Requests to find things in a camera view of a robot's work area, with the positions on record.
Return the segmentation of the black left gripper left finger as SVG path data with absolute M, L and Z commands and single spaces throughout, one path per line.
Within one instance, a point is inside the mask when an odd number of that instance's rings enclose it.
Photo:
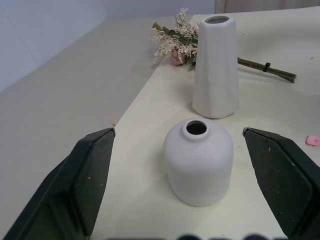
M 3 240 L 89 240 L 105 194 L 113 127 L 80 139 L 42 181 Z

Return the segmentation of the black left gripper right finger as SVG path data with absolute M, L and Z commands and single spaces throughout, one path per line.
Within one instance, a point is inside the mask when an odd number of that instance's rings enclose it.
M 320 240 L 320 167 L 291 139 L 242 132 L 257 184 L 289 240 Z

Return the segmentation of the short round white vase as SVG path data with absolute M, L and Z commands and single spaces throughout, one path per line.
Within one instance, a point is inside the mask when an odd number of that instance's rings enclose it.
M 226 194 L 234 144 L 221 124 L 205 118 L 177 123 L 165 137 L 163 156 L 170 186 L 183 202 L 205 207 Z

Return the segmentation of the tall faceted white vase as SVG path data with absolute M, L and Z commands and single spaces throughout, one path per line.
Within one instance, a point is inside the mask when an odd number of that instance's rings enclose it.
M 199 23 L 192 108 L 201 116 L 222 119 L 239 102 L 236 21 L 212 15 Z

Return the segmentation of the pink petal scrap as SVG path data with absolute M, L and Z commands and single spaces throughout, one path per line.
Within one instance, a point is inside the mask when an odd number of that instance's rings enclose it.
M 320 147 L 320 137 L 314 135 L 308 135 L 305 143 L 309 146 Z

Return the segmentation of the dried flower bouquet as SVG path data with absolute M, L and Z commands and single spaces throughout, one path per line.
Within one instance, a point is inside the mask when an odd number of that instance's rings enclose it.
M 175 28 L 169 29 L 154 22 L 151 28 L 152 40 L 158 45 L 153 55 L 155 63 L 159 57 L 171 55 L 174 61 L 180 65 L 194 67 L 197 61 L 198 39 L 200 24 L 191 24 L 186 19 L 187 8 L 181 8 L 175 15 Z M 269 62 L 261 64 L 238 57 L 237 63 L 264 73 L 278 76 L 290 83 L 294 83 L 297 75 L 288 71 L 272 68 Z

